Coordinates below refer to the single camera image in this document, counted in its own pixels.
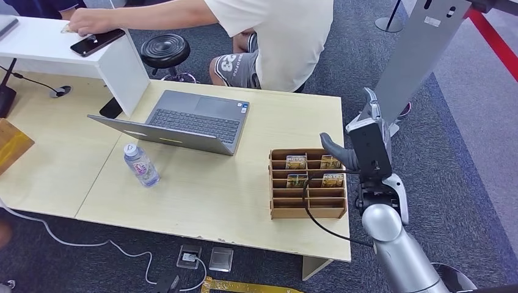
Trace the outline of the person's hand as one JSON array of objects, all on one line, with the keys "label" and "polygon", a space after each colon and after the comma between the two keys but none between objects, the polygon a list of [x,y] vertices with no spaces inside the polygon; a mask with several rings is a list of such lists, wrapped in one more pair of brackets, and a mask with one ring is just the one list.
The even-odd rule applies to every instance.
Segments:
[{"label": "person's hand", "polygon": [[69,30],[80,36],[107,32],[105,16],[106,9],[78,9],[70,18]]}]

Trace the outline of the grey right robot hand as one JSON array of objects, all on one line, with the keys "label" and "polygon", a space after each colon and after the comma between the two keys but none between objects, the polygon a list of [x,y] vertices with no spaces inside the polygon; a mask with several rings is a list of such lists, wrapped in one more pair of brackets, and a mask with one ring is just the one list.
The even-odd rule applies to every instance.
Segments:
[{"label": "grey right robot hand", "polygon": [[353,145],[346,149],[335,143],[326,132],[320,134],[322,147],[348,170],[368,176],[388,177],[392,174],[390,123],[381,111],[375,92],[368,87],[366,105],[358,116],[346,125],[346,134]]}]

